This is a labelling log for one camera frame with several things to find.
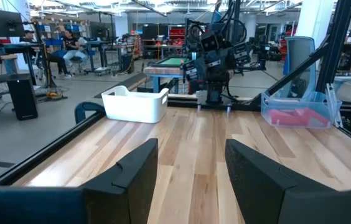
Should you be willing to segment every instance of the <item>person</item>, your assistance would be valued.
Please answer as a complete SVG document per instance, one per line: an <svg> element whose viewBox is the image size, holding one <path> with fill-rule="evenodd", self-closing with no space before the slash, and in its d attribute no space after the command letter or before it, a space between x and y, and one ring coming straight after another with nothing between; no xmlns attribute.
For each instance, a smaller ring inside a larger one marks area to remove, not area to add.
<svg viewBox="0 0 351 224"><path fill-rule="evenodd" d="M65 30L65 37L63 38L63 47L68 52L63 56L67 65L72 67L72 62L70 59L73 57L80 57L85 63L88 60L87 55L83 54L80 50L80 43L78 39L73 35L71 30Z"/></svg>
<svg viewBox="0 0 351 224"><path fill-rule="evenodd" d="M21 37L19 39L19 42L33 42L33 36L34 31L31 30L25 30L25 36ZM27 50L29 51L30 56L35 56L37 55L36 51L32 48L32 47L28 47ZM68 72L67 68L66 68L66 64L65 64L65 59L63 59L60 56L57 55L53 55L47 52L47 60L49 62L56 62L58 65L58 74L61 75L62 72L64 72L65 77L73 77L74 75L70 74L70 72Z"/></svg>

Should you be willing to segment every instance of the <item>gray floor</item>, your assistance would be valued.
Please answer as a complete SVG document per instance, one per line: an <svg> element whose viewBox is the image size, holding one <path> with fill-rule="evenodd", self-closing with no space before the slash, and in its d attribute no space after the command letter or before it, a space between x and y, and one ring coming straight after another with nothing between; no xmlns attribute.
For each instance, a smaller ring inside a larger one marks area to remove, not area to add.
<svg viewBox="0 0 351 224"><path fill-rule="evenodd" d="M42 149L48 143L59 137L66 130L75 125L73 110L82 101L93 101L101 103L101 99L93 98L96 94L103 92L111 86L124 81L141 71L143 60L135 62L133 74L113 77L94 74L78 75L73 79L58 77L55 82L60 85L66 100L56 102L39 103L39 117L28 121L18 121L11 111L12 105L7 105L0 112L0 162L16 164L23 161L27 156ZM245 76L237 75L230 82L232 95L254 97L283 77L283 64L268 62L267 71L246 72ZM5 85L0 85L0 91L5 90ZM339 95L351 99L351 83L344 84ZM11 102L9 95L0 100L0 108L7 102ZM0 167L0 173L6 168Z"/></svg>

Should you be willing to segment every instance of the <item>man sitting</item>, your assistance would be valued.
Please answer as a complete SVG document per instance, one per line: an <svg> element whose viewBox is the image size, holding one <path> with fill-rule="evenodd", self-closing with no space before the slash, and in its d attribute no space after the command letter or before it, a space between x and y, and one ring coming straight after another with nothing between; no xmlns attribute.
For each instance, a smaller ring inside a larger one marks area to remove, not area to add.
<svg viewBox="0 0 351 224"><path fill-rule="evenodd" d="M19 42L33 42L33 34L34 34L34 31L31 31L31 30L25 30L25 37L21 37L19 39ZM33 55L36 57L36 52L34 51L34 48L32 47L28 47L28 51L29 51L29 54L30 55ZM74 75L71 75L67 68L66 68L66 64L65 64L65 60L62 58L62 57L59 57L57 55L53 55L53 54L50 54L47 52L47 60L49 62L56 62L57 65L58 65L58 74L61 75L62 74L62 71L65 73L65 76L66 77L72 77Z"/></svg>

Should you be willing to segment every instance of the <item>clear plastic bin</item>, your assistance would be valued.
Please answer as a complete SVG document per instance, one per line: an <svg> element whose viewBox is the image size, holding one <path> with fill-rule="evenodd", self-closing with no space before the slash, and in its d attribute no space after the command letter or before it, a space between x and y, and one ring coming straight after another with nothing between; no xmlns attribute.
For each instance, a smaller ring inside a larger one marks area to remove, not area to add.
<svg viewBox="0 0 351 224"><path fill-rule="evenodd" d="M342 105L332 105L324 93L312 92L305 98L275 98L261 94L261 115L268 124L290 128L330 128Z"/></svg>

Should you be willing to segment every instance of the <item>white column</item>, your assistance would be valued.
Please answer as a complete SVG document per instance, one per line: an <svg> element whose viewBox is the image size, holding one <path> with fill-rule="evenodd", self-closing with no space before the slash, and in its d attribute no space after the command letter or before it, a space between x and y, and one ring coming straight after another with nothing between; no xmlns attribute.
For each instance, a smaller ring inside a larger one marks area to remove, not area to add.
<svg viewBox="0 0 351 224"><path fill-rule="evenodd" d="M256 35L256 25L257 25L257 16L245 14L245 26L246 26L246 41L249 41L249 37L255 37Z"/></svg>
<svg viewBox="0 0 351 224"><path fill-rule="evenodd" d="M334 1L303 0L296 36L312 37L318 48L324 40Z"/></svg>
<svg viewBox="0 0 351 224"><path fill-rule="evenodd" d="M1 6L4 11L21 13L22 21L30 22L30 9L27 0L1 0ZM31 25L24 26L25 29L33 30ZM19 43L19 37L11 37L11 43ZM17 65L19 70L28 70L22 54L17 54Z"/></svg>
<svg viewBox="0 0 351 224"><path fill-rule="evenodd" d="M115 31L117 37L121 38L123 34L130 32L126 13L122 13L121 16L114 16L113 20L115 21Z"/></svg>

